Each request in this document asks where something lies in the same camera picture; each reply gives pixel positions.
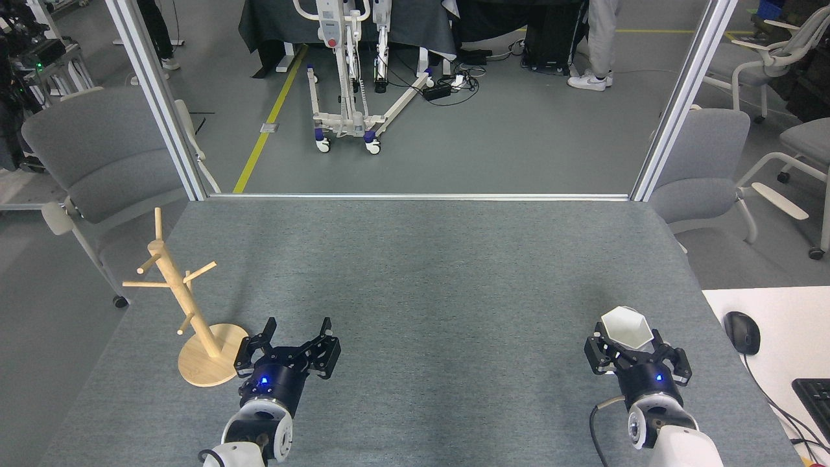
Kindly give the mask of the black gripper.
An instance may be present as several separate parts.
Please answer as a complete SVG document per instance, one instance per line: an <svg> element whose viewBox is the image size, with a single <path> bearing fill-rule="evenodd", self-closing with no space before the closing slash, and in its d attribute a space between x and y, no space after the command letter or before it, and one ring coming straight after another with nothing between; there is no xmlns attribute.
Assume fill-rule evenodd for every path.
<svg viewBox="0 0 830 467"><path fill-rule="evenodd" d="M647 395L658 392L666 393L680 405L683 399L677 389L677 384L687 385L693 376L693 370L683 348L673 348L662 338L660 331L652 330L651 340L653 352L651 363L638 361L631 365L627 361L619 360L626 349L611 339L603 324L596 324L593 333L586 339L584 353L594 374L602 375L615 373L622 395L625 398L626 410ZM669 361L672 369L664 362Z"/></svg>
<svg viewBox="0 0 830 467"><path fill-rule="evenodd" d="M314 339L299 348L273 349L276 328L275 317L270 317L263 331L241 340L233 364L237 377L245 379L238 390L239 405L243 406L255 397L270 397L294 416L307 373L314 372L321 379L331 378L340 357L340 339L334 336L331 319L326 317ZM252 363L257 351L264 355Z"/></svg>

